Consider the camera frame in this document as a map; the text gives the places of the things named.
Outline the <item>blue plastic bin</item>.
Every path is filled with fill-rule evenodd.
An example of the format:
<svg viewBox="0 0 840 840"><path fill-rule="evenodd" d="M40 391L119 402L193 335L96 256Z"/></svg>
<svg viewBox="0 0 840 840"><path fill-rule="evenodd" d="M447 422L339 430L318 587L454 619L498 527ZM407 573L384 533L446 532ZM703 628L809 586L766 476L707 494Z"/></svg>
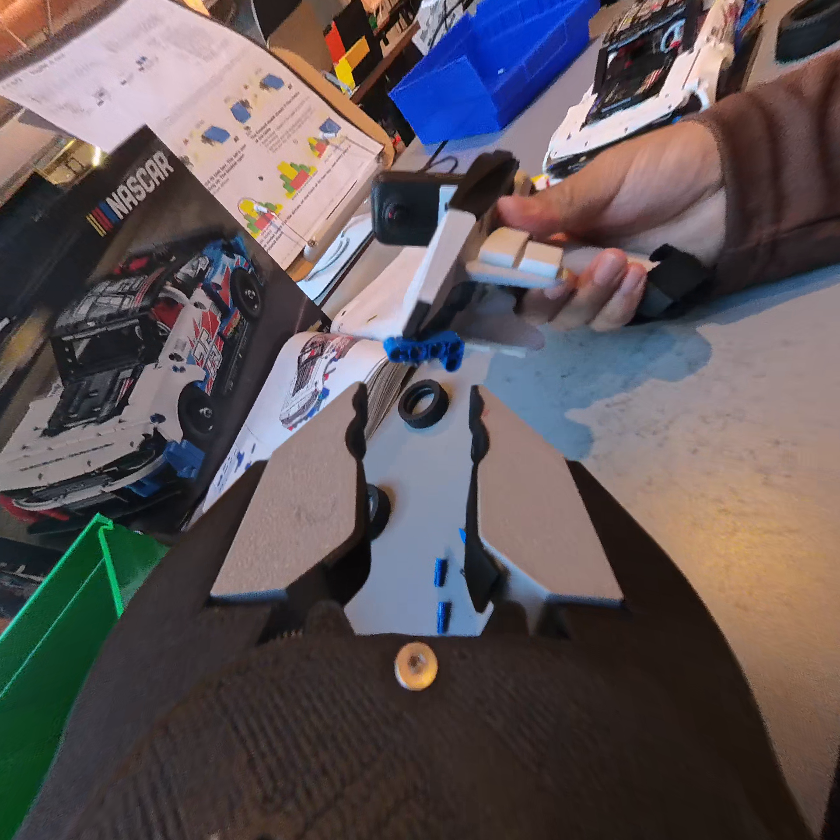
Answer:
<svg viewBox="0 0 840 840"><path fill-rule="evenodd" d="M389 95L424 144L506 128L590 44L599 1L485 1Z"/></svg>

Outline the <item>open instruction booklet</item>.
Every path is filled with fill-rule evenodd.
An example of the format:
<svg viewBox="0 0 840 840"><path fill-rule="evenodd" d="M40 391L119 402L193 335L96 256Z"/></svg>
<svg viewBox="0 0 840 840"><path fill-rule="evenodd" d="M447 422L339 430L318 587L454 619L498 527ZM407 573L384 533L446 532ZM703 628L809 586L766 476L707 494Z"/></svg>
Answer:
<svg viewBox="0 0 840 840"><path fill-rule="evenodd" d="M385 342L396 335L395 318L426 256L426 247L402 248L393 262L332 322L329 332L300 332L282 347L212 479L200 514L254 463L267 460L299 428L354 383L367 391L369 440L405 387L411 367L426 362L391 361Z"/></svg>

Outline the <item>yellow box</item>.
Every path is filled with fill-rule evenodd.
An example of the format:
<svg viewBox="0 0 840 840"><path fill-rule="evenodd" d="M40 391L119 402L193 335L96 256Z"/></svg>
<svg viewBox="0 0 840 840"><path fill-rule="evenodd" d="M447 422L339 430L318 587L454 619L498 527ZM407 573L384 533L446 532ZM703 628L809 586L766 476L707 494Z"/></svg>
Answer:
<svg viewBox="0 0 840 840"><path fill-rule="evenodd" d="M334 75L343 89L352 91L361 84L364 75L361 66L369 54L368 41L361 37L333 64Z"/></svg>

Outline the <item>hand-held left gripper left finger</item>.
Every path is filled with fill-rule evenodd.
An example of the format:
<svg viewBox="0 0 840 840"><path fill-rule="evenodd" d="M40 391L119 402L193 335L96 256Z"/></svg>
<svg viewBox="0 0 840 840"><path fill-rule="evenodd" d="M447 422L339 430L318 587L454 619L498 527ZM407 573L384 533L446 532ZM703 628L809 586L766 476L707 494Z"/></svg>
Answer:
<svg viewBox="0 0 840 840"><path fill-rule="evenodd" d="M352 384L237 484L255 491L210 596L217 602L291 595L346 552L370 548L364 474L367 389Z"/></svg>

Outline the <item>green box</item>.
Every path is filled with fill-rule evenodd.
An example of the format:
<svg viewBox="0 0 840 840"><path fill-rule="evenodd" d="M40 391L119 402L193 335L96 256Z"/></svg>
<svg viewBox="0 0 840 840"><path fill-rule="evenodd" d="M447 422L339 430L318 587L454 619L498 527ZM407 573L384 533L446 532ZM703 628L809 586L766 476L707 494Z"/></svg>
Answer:
<svg viewBox="0 0 840 840"><path fill-rule="evenodd" d="M167 551L100 514L63 554L2 538L2 838L36 798L104 640Z"/></svg>

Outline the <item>black rubber tyre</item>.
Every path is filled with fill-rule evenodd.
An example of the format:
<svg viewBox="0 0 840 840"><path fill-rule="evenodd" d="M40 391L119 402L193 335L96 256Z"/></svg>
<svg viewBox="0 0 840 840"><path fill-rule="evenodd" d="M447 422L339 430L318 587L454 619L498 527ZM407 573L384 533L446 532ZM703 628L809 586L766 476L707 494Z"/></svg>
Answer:
<svg viewBox="0 0 840 840"><path fill-rule="evenodd" d="M374 541L385 530L392 514L392 503L381 487L368 483L366 486L367 510L369 514L369 537Z"/></svg>
<svg viewBox="0 0 840 840"><path fill-rule="evenodd" d="M780 20L774 56L777 62L803 60L839 40L839 2L803 1Z"/></svg>
<svg viewBox="0 0 840 840"><path fill-rule="evenodd" d="M404 424L417 430L436 425L446 415L448 408L448 392L439 382L430 379L410 384L397 406Z"/></svg>

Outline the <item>blue L-shaped beam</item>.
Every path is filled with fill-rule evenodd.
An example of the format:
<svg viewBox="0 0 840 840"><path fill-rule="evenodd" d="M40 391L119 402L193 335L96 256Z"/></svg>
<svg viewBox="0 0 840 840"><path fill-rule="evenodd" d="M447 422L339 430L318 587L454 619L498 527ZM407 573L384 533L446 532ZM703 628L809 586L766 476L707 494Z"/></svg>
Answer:
<svg viewBox="0 0 840 840"><path fill-rule="evenodd" d="M439 361L447 372L459 369L465 355L465 343L456 332L437 332L426 339L391 337L383 342L387 359L395 364L419 366Z"/></svg>

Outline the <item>black toy car box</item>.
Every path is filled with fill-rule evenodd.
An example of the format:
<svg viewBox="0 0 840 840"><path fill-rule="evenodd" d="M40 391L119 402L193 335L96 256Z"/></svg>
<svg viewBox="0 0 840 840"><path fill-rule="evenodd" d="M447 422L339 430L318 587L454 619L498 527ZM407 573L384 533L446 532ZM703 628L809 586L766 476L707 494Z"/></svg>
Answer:
<svg viewBox="0 0 840 840"><path fill-rule="evenodd" d="M2 536L195 515L282 346L328 320L149 129L2 207Z"/></svg>

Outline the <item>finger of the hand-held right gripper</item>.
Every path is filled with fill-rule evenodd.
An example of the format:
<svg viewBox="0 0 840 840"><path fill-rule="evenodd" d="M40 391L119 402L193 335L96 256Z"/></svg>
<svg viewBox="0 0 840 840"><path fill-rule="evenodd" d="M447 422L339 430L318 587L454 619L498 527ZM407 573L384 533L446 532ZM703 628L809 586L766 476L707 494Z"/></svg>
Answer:
<svg viewBox="0 0 840 840"><path fill-rule="evenodd" d="M544 290L561 280L564 248L500 226L496 213L447 210L403 303L402 337L425 339L448 329L476 294Z"/></svg>
<svg viewBox="0 0 840 840"><path fill-rule="evenodd" d="M545 339L538 327L516 312L515 290L476 286L465 308L453 319L453 330L472 350L525 357L541 351Z"/></svg>

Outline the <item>grey desk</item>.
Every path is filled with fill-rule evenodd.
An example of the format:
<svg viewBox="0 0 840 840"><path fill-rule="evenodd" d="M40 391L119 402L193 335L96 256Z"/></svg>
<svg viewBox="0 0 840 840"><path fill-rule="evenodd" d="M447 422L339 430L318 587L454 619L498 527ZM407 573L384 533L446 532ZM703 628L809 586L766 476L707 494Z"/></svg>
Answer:
<svg viewBox="0 0 840 840"><path fill-rule="evenodd" d="M487 379L710 608L815 834L838 757L838 301L824 266L677 321L551 333Z"/></svg>

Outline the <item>toy brick race car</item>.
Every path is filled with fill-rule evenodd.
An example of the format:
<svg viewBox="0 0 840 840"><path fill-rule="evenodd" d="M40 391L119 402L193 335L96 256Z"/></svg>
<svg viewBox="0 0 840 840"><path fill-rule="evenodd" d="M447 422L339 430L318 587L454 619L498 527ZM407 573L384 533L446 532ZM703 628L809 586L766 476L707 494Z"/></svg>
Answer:
<svg viewBox="0 0 840 840"><path fill-rule="evenodd" d="M594 158L740 91L764 2L635 2L605 32L591 88L567 111L542 163L549 185Z"/></svg>

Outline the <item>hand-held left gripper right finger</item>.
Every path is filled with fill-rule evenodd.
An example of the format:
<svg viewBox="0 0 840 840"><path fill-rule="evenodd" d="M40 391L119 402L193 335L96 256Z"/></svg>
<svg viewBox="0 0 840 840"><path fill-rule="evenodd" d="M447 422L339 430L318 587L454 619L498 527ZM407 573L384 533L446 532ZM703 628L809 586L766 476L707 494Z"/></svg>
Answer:
<svg viewBox="0 0 840 840"><path fill-rule="evenodd" d="M561 452L485 387L469 394L465 583L477 614L503 603L617 608L624 595Z"/></svg>

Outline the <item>printed instruction sheet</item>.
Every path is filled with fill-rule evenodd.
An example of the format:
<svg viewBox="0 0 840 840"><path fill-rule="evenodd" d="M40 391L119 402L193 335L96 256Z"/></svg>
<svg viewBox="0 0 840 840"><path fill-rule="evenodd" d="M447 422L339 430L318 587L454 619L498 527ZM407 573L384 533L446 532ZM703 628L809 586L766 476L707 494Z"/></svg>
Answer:
<svg viewBox="0 0 840 840"><path fill-rule="evenodd" d="M2 97L113 152L151 130L283 270L382 147L268 48L182 2L2 11Z"/></svg>

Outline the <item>person's right hand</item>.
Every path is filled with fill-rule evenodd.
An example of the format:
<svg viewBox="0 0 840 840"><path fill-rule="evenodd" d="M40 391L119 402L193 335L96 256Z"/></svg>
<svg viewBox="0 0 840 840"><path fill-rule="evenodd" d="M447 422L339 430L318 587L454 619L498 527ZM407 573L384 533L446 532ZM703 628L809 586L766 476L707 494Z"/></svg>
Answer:
<svg viewBox="0 0 840 840"><path fill-rule="evenodd" d="M727 198L712 133L683 121L624 141L583 170L532 196L497 203L501 226L544 242L604 247L582 270L547 290L530 290L518 314L556 329L619 329L644 298L644 268L627 251L650 255L660 245L714 266L726 234Z"/></svg>

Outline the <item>instruction sheet on stand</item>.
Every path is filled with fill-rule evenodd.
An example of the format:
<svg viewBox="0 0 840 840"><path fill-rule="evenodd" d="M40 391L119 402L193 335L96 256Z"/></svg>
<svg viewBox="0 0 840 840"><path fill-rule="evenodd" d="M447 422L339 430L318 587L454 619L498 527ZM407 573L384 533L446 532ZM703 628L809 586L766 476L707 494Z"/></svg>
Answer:
<svg viewBox="0 0 840 840"><path fill-rule="evenodd" d="M320 226L309 237L300 255L294 258L290 266L285 269L289 278L300 284L339 235L341 229L350 221L354 211L370 195L374 175L391 170L396 153L391 138L382 126L364 113L349 97L340 93L305 59L281 47L269 47L268 51L327 102L333 111L381 146L371 173L367 176L359 176L355 185L343 196L336 209L322 216Z"/></svg>

